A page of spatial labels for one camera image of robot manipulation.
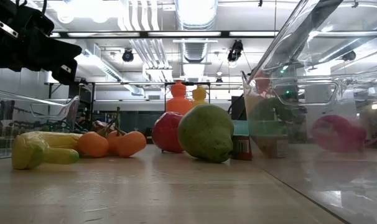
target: apple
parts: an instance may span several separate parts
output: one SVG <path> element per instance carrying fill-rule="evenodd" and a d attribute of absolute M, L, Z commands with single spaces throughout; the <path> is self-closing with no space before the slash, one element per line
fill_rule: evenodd
<path fill-rule="evenodd" d="M 361 124 L 339 115 L 319 118 L 310 132 L 320 147 L 333 152 L 362 151 L 367 135 Z"/>
<path fill-rule="evenodd" d="M 167 152 L 183 152 L 177 139 L 177 128 L 183 115 L 176 112 L 165 112 L 152 128 L 152 142 Z"/>

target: ventilation duct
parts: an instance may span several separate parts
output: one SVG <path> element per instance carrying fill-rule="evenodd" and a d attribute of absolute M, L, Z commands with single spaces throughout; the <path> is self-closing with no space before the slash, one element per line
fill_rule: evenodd
<path fill-rule="evenodd" d="M 175 5 L 177 24 L 180 30 L 214 29 L 218 0 L 175 0 Z M 198 63 L 206 58 L 208 45 L 208 43 L 182 43 L 183 62 L 196 63 L 183 65 L 183 72 L 186 76 L 199 77 L 203 75 L 205 65 Z"/>

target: yellow bottle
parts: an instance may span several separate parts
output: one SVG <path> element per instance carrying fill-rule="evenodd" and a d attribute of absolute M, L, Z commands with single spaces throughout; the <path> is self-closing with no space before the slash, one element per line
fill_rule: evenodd
<path fill-rule="evenodd" d="M 193 107 L 207 103 L 205 102 L 205 98 L 207 97 L 207 91 L 205 91 L 202 86 L 197 85 L 197 89 L 193 90 Z"/>

